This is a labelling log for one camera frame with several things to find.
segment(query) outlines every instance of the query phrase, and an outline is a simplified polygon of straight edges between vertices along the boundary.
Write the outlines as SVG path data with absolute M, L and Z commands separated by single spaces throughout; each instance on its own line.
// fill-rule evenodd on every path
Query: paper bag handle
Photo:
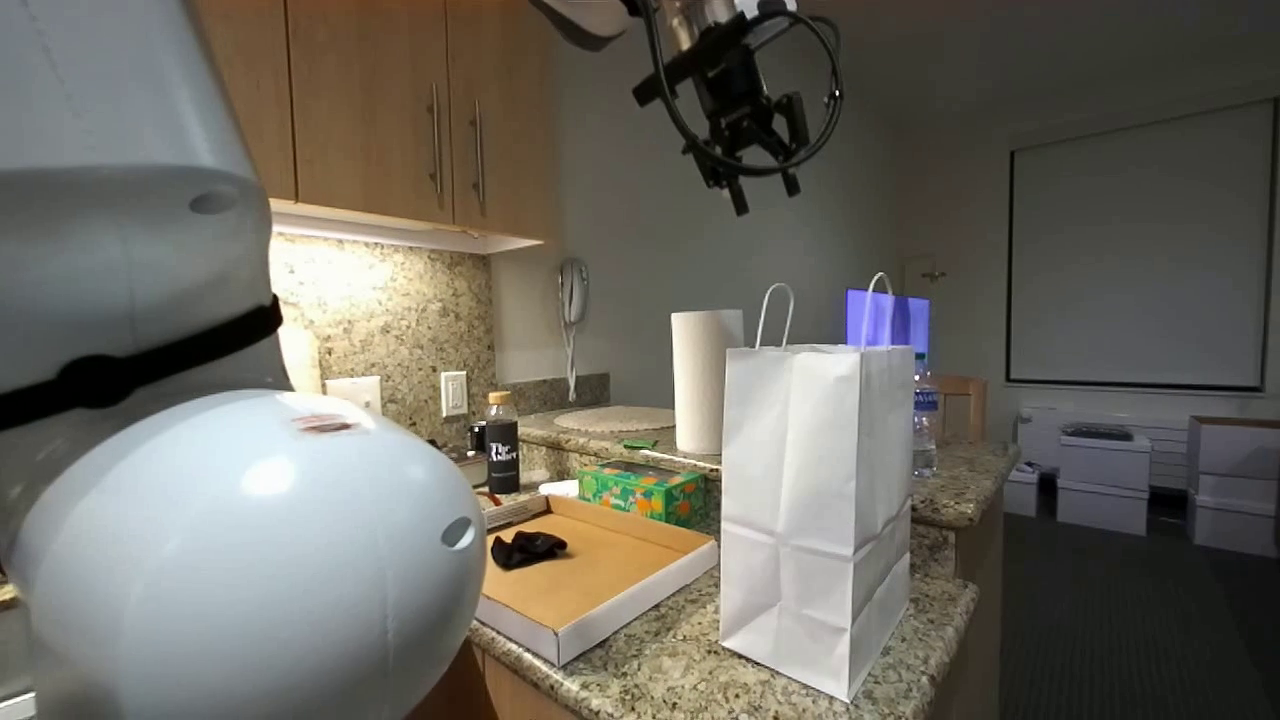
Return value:
M 861 329 L 855 350 L 866 350 L 871 307 L 874 307 L 874 304 L 871 304 L 874 284 L 884 284 L 884 290 L 887 290 L 887 314 L 884 314 L 884 320 L 887 320 L 887 329 L 890 329 L 890 280 L 887 280 L 884 274 L 874 274 L 874 277 L 866 280 L 864 329 Z
M 792 316 L 795 316 L 795 294 L 792 294 L 792 284 L 769 284 L 769 290 L 763 290 L 758 316 L 754 316 L 754 350 L 763 350 L 763 320 L 769 320 L 769 302 L 771 302 L 771 294 L 788 294 L 788 320 L 782 320 L 782 340 L 779 340 L 779 350 L 788 350 L 788 340 L 792 340 Z

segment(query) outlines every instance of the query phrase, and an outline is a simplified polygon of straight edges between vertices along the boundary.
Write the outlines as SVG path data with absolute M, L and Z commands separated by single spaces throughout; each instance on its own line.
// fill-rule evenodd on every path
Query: electrical outlet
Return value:
M 350 400 L 367 411 L 384 411 L 384 379 L 379 375 L 328 375 L 325 395 Z
M 438 374 L 438 415 L 468 415 L 468 374 Z

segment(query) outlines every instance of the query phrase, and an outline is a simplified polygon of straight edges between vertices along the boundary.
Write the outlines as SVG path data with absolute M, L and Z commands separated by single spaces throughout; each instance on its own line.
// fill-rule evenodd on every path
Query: ceiling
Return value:
M 847 15 L 851 92 L 901 120 L 1016 127 L 1089 107 L 1280 92 L 1280 0 L 833 6 Z

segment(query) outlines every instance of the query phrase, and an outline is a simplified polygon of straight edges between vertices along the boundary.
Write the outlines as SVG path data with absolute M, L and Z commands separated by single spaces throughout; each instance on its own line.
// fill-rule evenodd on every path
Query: kitchen counter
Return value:
M 583 433 L 554 426 L 554 415 L 521 415 L 521 454 L 531 478 L 571 478 L 583 463 L 653 463 L 670 473 L 701 469 L 712 487 L 718 486 L 718 455 L 675 454 L 663 426 Z M 965 576 L 960 544 L 968 528 L 992 517 L 986 510 L 1004 473 L 1004 454 L 943 449 L 940 469 L 916 486 L 909 615 L 851 706 L 718 648 L 715 571 L 563 670 L 545 663 L 482 624 L 473 629 L 473 648 L 571 718 L 954 718 L 940 706 L 954 696 L 951 663 L 977 646 L 968 631 L 983 608 L 983 584 Z

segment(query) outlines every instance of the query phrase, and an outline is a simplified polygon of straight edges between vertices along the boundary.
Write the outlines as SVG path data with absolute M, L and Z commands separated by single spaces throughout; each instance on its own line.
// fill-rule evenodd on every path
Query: cabinet door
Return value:
M 445 0 L 288 0 L 308 205 L 451 221 Z
M 551 240 L 554 178 L 554 35 L 526 0 L 451 0 L 457 221 Z
M 212 65 L 269 198 L 297 198 L 284 0 L 197 0 Z

